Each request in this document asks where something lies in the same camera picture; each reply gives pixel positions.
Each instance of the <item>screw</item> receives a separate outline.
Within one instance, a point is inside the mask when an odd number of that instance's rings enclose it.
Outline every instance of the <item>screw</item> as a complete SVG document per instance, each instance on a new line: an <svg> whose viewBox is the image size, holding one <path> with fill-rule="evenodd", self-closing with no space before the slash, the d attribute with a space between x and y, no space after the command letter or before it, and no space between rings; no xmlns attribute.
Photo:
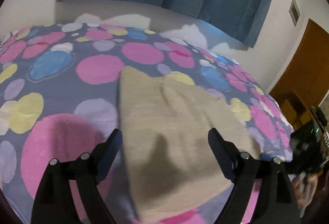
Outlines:
<svg viewBox="0 0 329 224"><path fill-rule="evenodd" d="M50 165L56 165L57 162L58 162L57 159L54 158L54 159L51 159L51 160L50 160L49 164L50 164Z"/></svg>
<svg viewBox="0 0 329 224"><path fill-rule="evenodd" d="M83 153L83 154L81 154L80 158L81 158L82 160L87 160L87 159L89 158L89 156L90 156L89 153Z"/></svg>
<svg viewBox="0 0 329 224"><path fill-rule="evenodd" d="M273 158L274 163L276 164L281 164L281 159L279 157L274 157Z"/></svg>
<svg viewBox="0 0 329 224"><path fill-rule="evenodd" d="M240 156L241 156L241 158L243 158L243 159L249 159L249 157L250 157L249 153L247 153L247 152L242 152L242 153L240 153Z"/></svg>

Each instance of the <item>wall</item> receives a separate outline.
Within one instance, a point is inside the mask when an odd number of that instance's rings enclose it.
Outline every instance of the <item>wall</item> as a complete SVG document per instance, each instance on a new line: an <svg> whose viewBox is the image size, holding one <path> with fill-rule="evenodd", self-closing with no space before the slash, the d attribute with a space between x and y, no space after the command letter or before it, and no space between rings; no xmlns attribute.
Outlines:
<svg viewBox="0 0 329 224"><path fill-rule="evenodd" d="M213 52L235 58L268 91L296 51L308 18L329 31L326 0L296 0L300 19L295 27L288 12L291 0L273 0L253 49L202 21L165 9L108 0L5 0L0 8L0 36L24 26L72 21L105 21L162 32Z"/></svg>

